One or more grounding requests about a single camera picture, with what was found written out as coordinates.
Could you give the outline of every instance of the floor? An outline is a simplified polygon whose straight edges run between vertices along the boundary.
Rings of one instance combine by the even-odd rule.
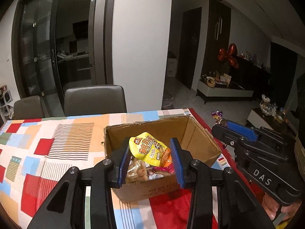
[[[236,101],[236,102],[207,102],[196,96],[196,91],[189,90],[174,77],[166,77],[164,84],[164,96],[173,96],[172,101],[164,101],[163,105],[172,103],[172,108],[193,108],[196,113],[209,125],[213,127],[215,119],[211,116],[212,111],[221,111],[223,117],[230,121],[245,125],[251,109],[259,106],[259,101]],[[227,146],[229,153],[234,156],[234,148]]]

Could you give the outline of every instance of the colorful patterned tablecloth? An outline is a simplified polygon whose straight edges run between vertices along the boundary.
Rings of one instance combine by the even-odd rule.
[[[91,168],[104,159],[101,144],[104,127],[192,114],[195,114],[193,110],[175,109],[7,121],[0,130],[0,202],[14,222],[27,228],[68,168]],[[220,155],[212,167],[227,166],[228,161]],[[178,190],[139,202],[121,203],[112,193],[117,228],[185,228],[190,195],[188,190]],[[214,227],[217,226],[215,189],[213,200]],[[86,189],[86,229],[90,228],[89,214],[90,187]]]

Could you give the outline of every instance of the balloon bunch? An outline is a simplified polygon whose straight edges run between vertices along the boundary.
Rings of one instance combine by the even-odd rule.
[[[231,44],[229,46],[229,50],[226,51],[225,49],[221,48],[219,50],[219,54],[218,54],[218,60],[219,61],[225,61],[226,59],[229,60],[229,63],[232,67],[238,69],[239,68],[239,64],[236,60],[236,58],[234,58],[233,56],[237,55],[237,48],[235,44]]]

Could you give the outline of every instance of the blue gripper pad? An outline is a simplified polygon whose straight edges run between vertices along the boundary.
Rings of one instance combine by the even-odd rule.
[[[243,135],[249,141],[256,141],[257,136],[255,135],[254,131],[248,127],[242,126],[240,124],[234,123],[232,121],[227,121],[228,128],[240,135]]]

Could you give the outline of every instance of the chair backrest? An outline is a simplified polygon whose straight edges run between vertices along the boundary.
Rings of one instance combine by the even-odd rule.
[[[40,97],[30,96],[14,103],[14,120],[44,118]]]
[[[65,93],[65,116],[126,112],[124,89],[119,85],[82,86]]]

